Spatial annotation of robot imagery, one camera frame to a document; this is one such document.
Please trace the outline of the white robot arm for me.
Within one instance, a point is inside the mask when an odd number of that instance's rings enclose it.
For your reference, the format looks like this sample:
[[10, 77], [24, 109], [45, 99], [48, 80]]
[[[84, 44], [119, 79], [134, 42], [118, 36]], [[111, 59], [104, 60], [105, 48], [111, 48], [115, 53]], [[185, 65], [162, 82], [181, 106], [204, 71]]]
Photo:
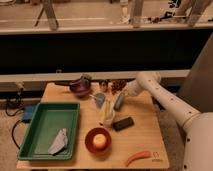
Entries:
[[124, 92], [134, 97], [148, 91], [186, 133], [182, 171], [213, 171], [213, 112], [201, 112], [161, 84], [158, 72], [140, 71]]

